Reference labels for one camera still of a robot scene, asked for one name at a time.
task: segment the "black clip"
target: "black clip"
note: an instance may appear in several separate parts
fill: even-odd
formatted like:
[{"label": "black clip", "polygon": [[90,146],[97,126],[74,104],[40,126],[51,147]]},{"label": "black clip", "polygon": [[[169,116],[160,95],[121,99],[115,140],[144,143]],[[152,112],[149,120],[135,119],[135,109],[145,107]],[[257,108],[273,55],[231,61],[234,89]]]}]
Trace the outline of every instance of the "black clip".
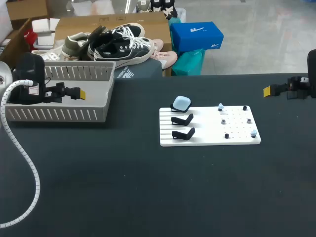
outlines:
[{"label": "black clip", "polygon": [[188,132],[188,134],[182,133],[182,132],[177,132],[177,131],[173,131],[172,132],[172,138],[173,139],[181,139],[181,140],[186,140],[189,141],[191,139],[191,137],[193,136],[193,134],[195,134],[196,130],[195,128],[191,128],[191,130]]},{"label": "black clip", "polygon": [[176,123],[177,125],[188,126],[190,122],[192,121],[192,119],[193,119],[193,114],[190,114],[186,120],[177,118],[177,117],[171,117],[171,122],[172,122],[172,125]]}]

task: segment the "shoe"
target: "shoe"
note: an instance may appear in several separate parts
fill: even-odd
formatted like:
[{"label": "shoe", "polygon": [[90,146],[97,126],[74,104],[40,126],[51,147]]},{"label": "shoe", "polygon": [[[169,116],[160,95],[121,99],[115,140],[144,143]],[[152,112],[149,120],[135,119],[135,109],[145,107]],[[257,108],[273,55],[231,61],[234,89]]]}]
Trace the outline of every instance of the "shoe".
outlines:
[{"label": "shoe", "polygon": [[178,17],[177,10],[174,7],[174,0],[163,0],[162,9],[166,19],[170,20],[172,17]]},{"label": "shoe", "polygon": [[110,31],[101,34],[100,37],[95,39],[89,44],[87,55],[91,60],[94,60],[95,48],[100,46],[105,46],[106,44],[114,41],[115,39],[121,38],[121,34],[127,34],[131,37],[144,37],[145,29],[142,25],[138,23],[129,23],[125,25],[118,26]]},{"label": "shoe", "polygon": [[163,41],[160,39],[153,39],[153,43],[155,46],[155,50],[157,50],[158,52],[160,52],[163,48]]},{"label": "shoe", "polygon": [[32,53],[41,56],[46,61],[60,61],[62,47],[60,46],[49,51],[33,50]]},{"label": "shoe", "polygon": [[150,0],[138,0],[137,1],[137,12],[150,12]]},{"label": "shoe", "polygon": [[90,33],[80,32],[73,36],[67,36],[61,49],[61,60],[77,61],[80,59],[81,48],[88,42]]},{"label": "shoe", "polygon": [[158,52],[154,51],[151,58],[161,62],[162,69],[170,68],[178,60],[178,55],[175,52]]},{"label": "shoe", "polygon": [[164,0],[150,0],[152,11],[162,11],[162,1]]},{"label": "shoe", "polygon": [[96,48],[94,58],[96,61],[115,61],[116,68],[120,68],[145,62],[154,50],[155,46],[151,39],[131,37],[122,33],[121,38]]}]

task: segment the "black table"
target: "black table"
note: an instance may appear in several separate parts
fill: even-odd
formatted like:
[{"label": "black table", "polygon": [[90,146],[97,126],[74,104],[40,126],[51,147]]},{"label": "black table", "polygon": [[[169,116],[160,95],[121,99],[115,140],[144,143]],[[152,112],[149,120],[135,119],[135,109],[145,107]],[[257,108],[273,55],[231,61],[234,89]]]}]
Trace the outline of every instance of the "black table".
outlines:
[{"label": "black table", "polygon": [[[41,194],[0,236],[314,237],[316,99],[263,98],[290,76],[116,81],[104,124],[12,124]],[[161,147],[158,111],[177,95],[194,107],[251,106],[261,144]],[[35,188],[3,129],[0,156],[3,223],[26,210]]]}]

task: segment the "white board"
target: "white board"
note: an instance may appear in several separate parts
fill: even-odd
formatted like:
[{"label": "white board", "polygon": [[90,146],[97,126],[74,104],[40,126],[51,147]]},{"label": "white board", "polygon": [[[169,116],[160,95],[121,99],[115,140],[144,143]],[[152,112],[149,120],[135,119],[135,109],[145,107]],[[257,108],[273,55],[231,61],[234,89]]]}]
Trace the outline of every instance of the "white board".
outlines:
[{"label": "white board", "polygon": [[[188,126],[172,125],[171,117],[187,119],[189,114],[194,118]],[[216,145],[255,145],[261,138],[251,108],[243,106],[225,106],[220,112],[218,107],[191,107],[186,113],[171,111],[170,108],[159,110],[160,144],[163,147],[180,146],[216,146]],[[194,127],[196,132],[189,141],[173,139],[172,131],[188,133]],[[250,132],[256,130],[252,138]]]}]

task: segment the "black sneaker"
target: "black sneaker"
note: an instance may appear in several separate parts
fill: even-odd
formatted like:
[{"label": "black sneaker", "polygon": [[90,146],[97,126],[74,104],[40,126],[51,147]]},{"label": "black sneaker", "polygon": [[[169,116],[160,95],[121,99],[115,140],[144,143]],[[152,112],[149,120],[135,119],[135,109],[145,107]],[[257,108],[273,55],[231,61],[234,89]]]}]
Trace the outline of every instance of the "black sneaker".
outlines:
[{"label": "black sneaker", "polygon": [[151,39],[122,37],[95,49],[96,61],[115,61],[116,68],[145,62],[152,56],[155,45]]},{"label": "black sneaker", "polygon": [[145,29],[138,23],[129,23],[118,26],[110,31],[102,33],[94,41],[89,44],[87,55],[91,60],[94,60],[94,50],[97,47],[106,45],[115,39],[121,38],[122,34],[128,34],[131,37],[144,37]]},{"label": "black sneaker", "polygon": [[162,9],[166,19],[170,20],[172,17],[178,17],[177,10],[174,7],[174,0],[163,0]]},{"label": "black sneaker", "polygon": [[162,2],[164,0],[150,0],[152,11],[162,11]]}]

